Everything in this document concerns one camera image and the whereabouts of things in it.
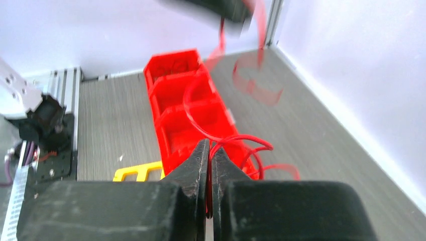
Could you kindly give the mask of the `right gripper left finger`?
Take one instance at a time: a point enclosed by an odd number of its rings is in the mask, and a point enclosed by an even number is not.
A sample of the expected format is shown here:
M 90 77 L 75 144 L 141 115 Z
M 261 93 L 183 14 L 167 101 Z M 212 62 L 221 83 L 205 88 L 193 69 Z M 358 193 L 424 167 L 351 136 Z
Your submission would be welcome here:
M 209 141 L 160 181 L 28 180 L 17 240 L 204 240 Z

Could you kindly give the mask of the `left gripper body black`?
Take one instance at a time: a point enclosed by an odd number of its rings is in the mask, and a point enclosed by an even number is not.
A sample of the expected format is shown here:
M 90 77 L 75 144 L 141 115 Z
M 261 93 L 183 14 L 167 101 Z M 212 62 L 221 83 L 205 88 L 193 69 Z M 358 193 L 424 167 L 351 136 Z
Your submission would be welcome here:
M 218 23 L 226 33 L 232 35 L 240 35 L 250 26 L 255 7 L 253 1 L 235 0 L 170 0 L 160 1 L 160 3 L 208 25 L 214 26 Z

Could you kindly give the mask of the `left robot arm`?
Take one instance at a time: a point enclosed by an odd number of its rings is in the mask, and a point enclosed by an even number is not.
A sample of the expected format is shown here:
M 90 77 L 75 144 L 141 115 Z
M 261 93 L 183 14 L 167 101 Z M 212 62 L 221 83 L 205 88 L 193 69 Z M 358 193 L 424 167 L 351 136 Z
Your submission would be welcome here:
M 132 70 L 162 51 L 218 46 L 225 24 L 251 20 L 265 36 L 262 1 L 1 1 L 1 116 L 22 141 L 46 151 L 72 149 L 73 107 L 81 72 Z

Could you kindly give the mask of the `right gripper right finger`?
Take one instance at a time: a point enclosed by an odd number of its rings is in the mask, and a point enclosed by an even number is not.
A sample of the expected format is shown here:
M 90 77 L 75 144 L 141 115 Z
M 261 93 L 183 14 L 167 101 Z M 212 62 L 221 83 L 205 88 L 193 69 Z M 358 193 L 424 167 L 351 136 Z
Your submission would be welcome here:
M 215 240 L 377 240 L 357 192 L 334 181 L 255 181 L 219 149 L 211 160 Z

